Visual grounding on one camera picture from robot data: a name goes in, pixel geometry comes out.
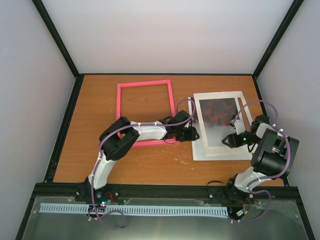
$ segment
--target black metal frame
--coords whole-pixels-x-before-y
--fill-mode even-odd
[[[256,190],[266,189],[274,200],[295,201],[304,224],[307,236],[314,240],[303,202],[297,187],[256,187]],[[142,184],[107,184],[103,192],[111,192],[114,202],[123,204],[130,198],[148,199],[195,199],[204,203],[219,204],[223,207],[240,208],[241,203],[229,203],[223,198],[225,186],[183,186],[183,185],[142,185]],[[23,237],[32,206],[36,197],[75,197],[76,201],[91,203],[91,198],[86,192],[85,183],[37,183],[34,187],[30,202],[23,217],[16,240]],[[267,195],[255,197],[257,200],[267,200]]]
[[[66,107],[64,117],[62,120],[62,124],[58,133],[58,137],[56,138],[56,142],[52,151],[52,155],[50,158],[50,162],[48,165],[48,168],[46,170],[44,181],[45,182],[52,182],[54,180],[54,176],[57,170],[58,162],[60,159],[60,155],[62,152],[62,149],[64,147],[64,143],[67,137],[67,132],[69,129],[69,125],[71,122],[72,115],[74,113],[77,99],[79,96],[79,92],[82,86],[82,82],[84,80],[84,74],[80,74],[74,82],[74,86],[71,92],[71,96],[68,102],[68,105]]]
[[[37,11],[39,12],[40,16],[42,17],[43,22],[45,23],[46,27],[48,28],[52,38],[54,39],[56,45],[58,46],[61,54],[63,55],[66,63],[68,64],[70,70],[72,71],[75,78],[77,78],[80,74],[70,56],[68,53],[68,50],[62,41],[53,21],[51,20],[42,0],[32,0],[34,6],[36,7]],[[279,28],[277,29],[276,33],[274,34],[269,46],[265,50],[259,64],[257,65],[254,73],[248,73],[248,74],[214,74],[214,75],[239,75],[239,76],[248,76],[252,75],[254,80],[258,79],[258,76],[262,72],[263,68],[267,64],[269,58],[271,57],[272,53],[274,52],[275,48],[277,47],[278,43],[280,42],[282,36],[285,34],[288,26],[290,25],[291,21],[294,19],[296,13],[298,12],[300,6],[304,0],[293,0],[290,8],[288,9],[286,15],[284,16]],[[85,74],[113,74],[113,75],[119,75],[119,74],[126,74],[126,75],[140,75],[141,73],[85,73]],[[149,75],[197,75],[196,73],[145,73]]]
[[[286,29],[288,28],[290,22],[293,20],[295,14],[297,13],[299,7],[304,0],[294,0],[291,7],[289,8],[287,14],[285,15],[281,25],[276,31],[272,41],[270,42],[268,48],[266,49],[262,59],[260,60],[258,66],[256,67],[253,74],[200,74],[200,73],[86,73],[88,75],[104,74],[104,75],[198,75],[198,76],[210,76],[210,75],[227,75],[227,76],[252,76],[253,83],[258,95],[258,98],[262,100],[262,96],[258,86],[258,76],[262,72],[264,66],[266,65],[271,54],[275,50],[277,44],[284,35]],[[63,145],[67,136],[68,128],[71,122],[71,118],[76,106],[78,95],[82,86],[82,82],[85,74],[79,74],[70,54],[67,51],[54,23],[52,22],[44,4],[41,0],[32,0],[36,9],[38,10],[40,16],[42,17],[45,25],[47,26],[52,38],[57,44],[61,54],[63,55],[66,63],[68,64],[70,70],[75,77],[74,87],[64,114],[64,118],[61,124],[61,128],[52,152],[52,156],[45,174],[44,183],[37,183],[32,192],[29,204],[27,206],[25,215],[23,217],[20,229],[16,236],[16,239],[22,239],[31,209],[33,207],[36,197],[40,196],[64,196],[64,197],[75,197],[77,201],[85,201],[87,203],[91,202],[88,194],[86,194],[86,186],[84,183],[53,183],[54,175],[57,169],[57,165],[60,159],[60,155],[63,149]],[[267,110],[263,103],[261,103],[262,112],[267,114]],[[298,188],[290,187],[287,179],[284,179],[284,184],[286,187],[256,187],[255,189],[267,189],[270,191],[272,197],[277,200],[295,200],[304,223],[307,235],[309,239],[315,239],[303,202],[301,200]],[[128,184],[107,184],[103,189],[108,190],[114,196],[114,200],[118,203],[123,202],[129,198],[170,198],[170,199],[196,199],[208,202],[211,204],[221,204],[224,207],[240,207],[240,202],[238,203],[228,203],[221,198],[221,193],[224,191],[224,186],[175,186],[175,185],[128,185]],[[267,199],[267,196],[261,195],[258,199]]]
[[[284,16],[284,19],[282,20],[279,28],[275,32],[269,46],[265,50],[258,66],[256,67],[254,73],[252,74],[254,80],[258,79],[260,73],[262,72],[262,70],[266,66],[269,58],[271,57],[272,53],[276,49],[278,43],[280,42],[281,38],[285,34],[287,28],[289,27],[291,21],[294,19],[296,13],[298,12],[298,10],[303,2],[304,2],[304,0],[294,0],[293,3],[291,4],[288,12]]]
[[[51,20],[51,17],[49,16],[49,13],[47,12],[44,3],[41,0],[32,0],[35,8],[39,12],[44,24],[48,28],[53,40],[55,41],[55,44],[59,48],[62,56],[64,57],[64,60],[66,61],[66,64],[68,64],[72,74],[75,78],[79,77],[79,72],[76,68],[76,65],[74,64],[74,61],[72,60],[64,42],[62,41],[54,23]]]

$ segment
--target pink frame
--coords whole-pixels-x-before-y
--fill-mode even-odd
[[[118,83],[116,88],[116,120],[118,120],[121,116],[121,88],[147,86],[147,85],[160,85],[160,84],[167,84],[168,86],[171,115],[174,117],[176,115],[174,96],[172,93],[171,81],[168,79],[168,80],[157,80],[157,81],[137,81],[137,82]],[[174,144],[174,143],[179,143],[179,141],[177,142],[175,139],[167,139],[166,141],[164,140],[137,141],[133,144],[133,146],[141,147],[141,146],[154,146],[154,145]]]

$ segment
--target orange wooden surface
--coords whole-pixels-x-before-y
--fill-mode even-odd
[[[54,182],[83,182],[98,156],[99,136],[116,120],[117,84],[170,79],[174,102],[194,93],[242,91],[247,102],[258,99],[251,76],[86,75],[64,142]],[[180,110],[187,110],[183,103]],[[252,118],[262,114],[259,103],[249,106]],[[152,122],[170,115],[166,85],[123,88],[121,115],[135,122]],[[226,182],[250,166],[249,160],[193,161],[190,142],[133,147],[117,161],[108,183],[206,185]],[[280,179],[264,183],[283,186]]]

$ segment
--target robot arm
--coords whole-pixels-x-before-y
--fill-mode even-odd
[[[281,179],[287,177],[290,173],[299,146],[299,140],[293,137],[288,137],[288,141],[291,153],[290,164],[286,172],[280,177]],[[252,180],[258,179],[250,185],[250,189],[265,181],[272,180],[264,177],[277,175],[285,169],[288,153],[284,136],[272,128],[269,124],[269,118],[265,115],[256,117],[251,124],[250,131],[237,131],[229,134],[222,140],[222,143],[230,148],[238,148],[246,144],[248,146],[258,144],[251,159],[251,166],[245,172],[237,174],[228,181],[226,197],[230,202],[245,200],[249,194],[248,184]]]
[[[103,143],[101,147],[103,154],[98,157],[92,173],[88,176],[88,181],[96,190],[104,187],[116,161],[123,158],[137,141],[165,140],[171,139],[174,136],[175,139],[180,142],[195,141],[199,139],[197,130],[192,126],[166,126],[169,124],[181,123],[189,117],[190,115],[186,111],[182,110],[178,112],[175,117],[166,117],[165,119],[153,122],[151,125],[144,125],[143,123],[129,121],[125,116],[120,117],[101,134],[99,138],[100,142],[110,133],[124,126],[133,125],[133,127],[120,131],[120,134],[123,135],[122,138],[115,134]]]

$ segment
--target dark photo print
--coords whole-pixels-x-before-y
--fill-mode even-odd
[[[229,123],[238,114],[236,99],[205,99],[199,100],[199,104],[208,146],[224,146],[221,140],[228,134],[235,132]]]

